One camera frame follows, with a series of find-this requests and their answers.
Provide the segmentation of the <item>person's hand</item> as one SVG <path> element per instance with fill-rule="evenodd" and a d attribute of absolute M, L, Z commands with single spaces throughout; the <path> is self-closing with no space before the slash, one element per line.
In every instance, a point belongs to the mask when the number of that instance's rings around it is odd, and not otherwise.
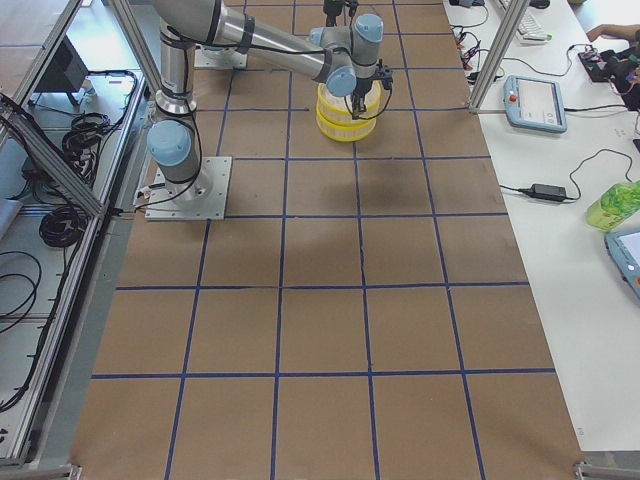
<path fill-rule="evenodd" d="M 639 31 L 638 24 L 633 25 L 617 25 L 617 24 L 601 24 L 589 30 L 586 35 L 590 42 L 600 37 L 608 39 L 622 39 L 629 43 L 636 41 L 636 33 Z"/>

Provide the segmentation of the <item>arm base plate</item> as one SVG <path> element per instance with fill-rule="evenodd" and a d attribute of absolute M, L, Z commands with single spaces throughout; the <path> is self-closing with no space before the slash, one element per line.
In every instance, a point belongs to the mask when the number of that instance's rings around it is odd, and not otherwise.
<path fill-rule="evenodd" d="M 172 200 L 184 186 L 179 189 L 167 183 L 162 170 L 157 168 L 155 181 L 164 186 L 151 192 L 151 206 L 145 209 L 145 218 L 148 221 L 223 220 L 231 169 L 231 156 L 205 157 L 195 183 Z"/>

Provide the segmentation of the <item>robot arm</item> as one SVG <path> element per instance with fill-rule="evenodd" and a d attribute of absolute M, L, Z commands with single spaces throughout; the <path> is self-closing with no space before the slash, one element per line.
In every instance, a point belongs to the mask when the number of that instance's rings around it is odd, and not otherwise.
<path fill-rule="evenodd" d="M 358 6 L 358 0 L 324 0 L 323 13 L 326 16 L 325 26 L 335 27 L 337 25 L 337 18 L 344 12 L 347 12 L 348 18 L 350 21 L 353 21 Z"/>
<path fill-rule="evenodd" d="M 161 18 L 161 85 L 155 94 L 158 118 L 195 120 L 196 100 L 191 74 L 195 47 L 230 49 L 255 54 L 266 62 L 302 74 L 323 84 L 335 97 L 348 98 L 354 120 L 363 120 L 365 98 L 376 81 L 392 89 L 390 69 L 378 58 L 383 20 L 375 14 L 357 16 L 358 3 L 349 4 L 350 26 L 337 26 L 344 1 L 326 1 L 324 27 L 304 40 L 253 16 L 227 7 L 222 1 L 155 1 Z"/>

